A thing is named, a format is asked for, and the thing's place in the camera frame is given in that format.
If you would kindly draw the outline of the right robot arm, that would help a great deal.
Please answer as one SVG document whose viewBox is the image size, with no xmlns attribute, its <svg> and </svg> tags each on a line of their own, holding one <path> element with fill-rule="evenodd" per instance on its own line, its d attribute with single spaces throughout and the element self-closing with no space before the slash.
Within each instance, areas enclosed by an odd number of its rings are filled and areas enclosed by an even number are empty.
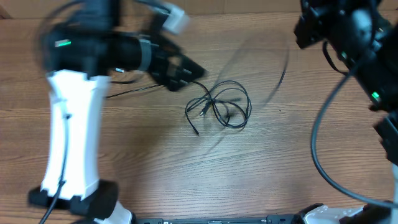
<svg viewBox="0 0 398 224">
<path fill-rule="evenodd" d="M 301 1 L 302 13 L 295 26 L 296 43 L 305 49 L 323 43 L 323 54 L 335 68 L 328 46 L 347 67 L 343 78 L 330 93 L 313 124 L 310 151 L 318 173 L 334 189 L 365 203 L 359 208 L 330 208 L 316 203 L 298 212 L 296 223 L 397 223 L 397 196 L 392 201 L 365 197 L 334 181 L 321 166 L 317 136 L 323 116 L 343 85 L 355 78 L 371 100 L 371 111 L 385 111 L 374 125 L 380 143 L 397 177 L 397 26 L 377 10 L 379 1 Z"/>
</svg>

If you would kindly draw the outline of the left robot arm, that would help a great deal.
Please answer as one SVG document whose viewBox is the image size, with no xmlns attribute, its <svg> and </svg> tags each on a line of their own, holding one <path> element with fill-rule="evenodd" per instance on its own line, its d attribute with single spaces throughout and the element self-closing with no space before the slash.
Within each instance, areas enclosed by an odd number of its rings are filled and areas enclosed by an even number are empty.
<svg viewBox="0 0 398 224">
<path fill-rule="evenodd" d="M 72 1 L 76 11 L 53 27 L 51 12 L 39 28 L 38 45 L 50 85 L 49 159 L 42 183 L 29 191 L 32 205 L 68 210 L 83 223 L 134 223 L 119 201 L 119 187 L 98 172 L 101 113 L 111 84 L 109 73 L 148 73 L 170 91 L 201 78 L 205 69 L 186 57 L 165 33 L 179 34 L 189 18 L 180 7 L 147 1 L 149 25 L 120 32 L 119 1 Z"/>
</svg>

